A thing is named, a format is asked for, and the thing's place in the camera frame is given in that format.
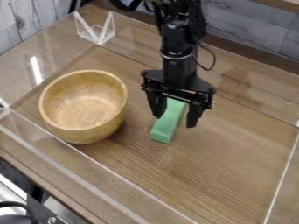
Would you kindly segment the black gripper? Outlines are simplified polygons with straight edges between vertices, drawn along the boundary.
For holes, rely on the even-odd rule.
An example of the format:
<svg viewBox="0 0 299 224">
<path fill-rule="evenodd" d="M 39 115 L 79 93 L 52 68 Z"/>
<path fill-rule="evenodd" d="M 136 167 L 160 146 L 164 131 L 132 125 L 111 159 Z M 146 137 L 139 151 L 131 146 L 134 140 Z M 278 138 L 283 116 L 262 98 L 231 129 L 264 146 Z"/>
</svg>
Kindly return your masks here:
<svg viewBox="0 0 299 224">
<path fill-rule="evenodd" d="M 198 55 L 162 54 L 163 69 L 144 70 L 142 89 L 146 92 L 152 114 L 160 118 L 167 109 L 167 97 L 190 104 L 187 127 L 198 124 L 204 109 L 212 108 L 216 88 L 198 75 Z"/>
</svg>

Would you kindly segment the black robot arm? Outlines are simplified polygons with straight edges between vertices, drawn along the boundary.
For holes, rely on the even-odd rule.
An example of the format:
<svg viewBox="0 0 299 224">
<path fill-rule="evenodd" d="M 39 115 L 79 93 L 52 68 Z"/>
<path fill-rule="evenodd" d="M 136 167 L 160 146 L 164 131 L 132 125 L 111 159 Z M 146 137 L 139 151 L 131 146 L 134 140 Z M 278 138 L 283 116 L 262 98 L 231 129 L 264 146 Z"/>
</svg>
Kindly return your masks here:
<svg viewBox="0 0 299 224">
<path fill-rule="evenodd" d="M 187 126 L 194 128 L 203 112 L 212 108 L 216 94 L 216 88 L 198 75 L 198 48 L 207 29 L 202 0 L 155 0 L 154 14 L 163 68 L 142 72 L 142 89 L 155 117 L 163 116 L 168 99 L 188 103 Z"/>
</svg>

